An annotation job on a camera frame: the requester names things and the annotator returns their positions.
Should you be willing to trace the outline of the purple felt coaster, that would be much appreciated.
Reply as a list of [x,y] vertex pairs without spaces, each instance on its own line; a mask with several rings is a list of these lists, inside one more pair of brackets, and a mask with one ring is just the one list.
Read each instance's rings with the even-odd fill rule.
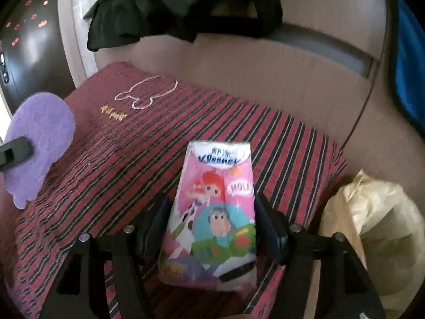
[[51,166],[69,149],[75,130],[70,107],[52,93],[33,94],[18,107],[4,143],[26,137],[32,143],[33,155],[1,172],[16,208],[24,209],[28,202],[36,199]]

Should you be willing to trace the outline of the pink Kleenex tissue pack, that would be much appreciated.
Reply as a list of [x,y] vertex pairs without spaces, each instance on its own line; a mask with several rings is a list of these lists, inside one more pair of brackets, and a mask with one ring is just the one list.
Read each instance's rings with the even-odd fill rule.
[[169,285],[221,292],[256,286],[251,145],[192,141],[159,256]]

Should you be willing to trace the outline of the trash bin with yellow bag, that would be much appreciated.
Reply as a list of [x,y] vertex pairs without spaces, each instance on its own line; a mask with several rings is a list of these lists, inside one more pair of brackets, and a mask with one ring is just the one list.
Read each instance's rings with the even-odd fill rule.
[[403,187],[360,171],[329,199],[319,234],[343,233],[387,318],[400,318],[424,282],[424,217]]

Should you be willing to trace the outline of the black refrigerator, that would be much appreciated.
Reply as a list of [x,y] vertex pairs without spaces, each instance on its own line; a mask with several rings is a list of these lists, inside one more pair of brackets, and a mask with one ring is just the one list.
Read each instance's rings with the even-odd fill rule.
[[20,0],[1,28],[1,91],[10,112],[40,91],[64,99],[74,89],[58,0]]

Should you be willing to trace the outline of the red plaid tablecloth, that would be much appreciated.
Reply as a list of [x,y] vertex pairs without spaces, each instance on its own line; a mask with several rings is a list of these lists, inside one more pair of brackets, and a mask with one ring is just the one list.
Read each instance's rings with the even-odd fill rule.
[[11,300],[37,318],[75,240],[128,224],[156,194],[174,194],[191,140],[249,142],[256,189],[309,225],[346,157],[328,136],[254,101],[176,82],[125,62],[70,94],[74,142],[35,201],[1,192],[1,264]]

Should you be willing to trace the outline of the blue towel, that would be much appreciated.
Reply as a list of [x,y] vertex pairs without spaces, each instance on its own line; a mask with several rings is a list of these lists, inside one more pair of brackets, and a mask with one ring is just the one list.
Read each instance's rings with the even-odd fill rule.
[[404,0],[392,0],[389,84],[396,106],[424,135],[424,28]]

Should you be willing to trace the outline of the black cloth hanging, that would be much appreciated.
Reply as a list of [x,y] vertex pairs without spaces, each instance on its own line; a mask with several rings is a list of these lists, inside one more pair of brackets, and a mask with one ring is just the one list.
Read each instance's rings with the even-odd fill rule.
[[281,0],[97,0],[89,12],[87,48],[96,52],[170,35],[194,42],[198,34],[263,38],[282,25]]

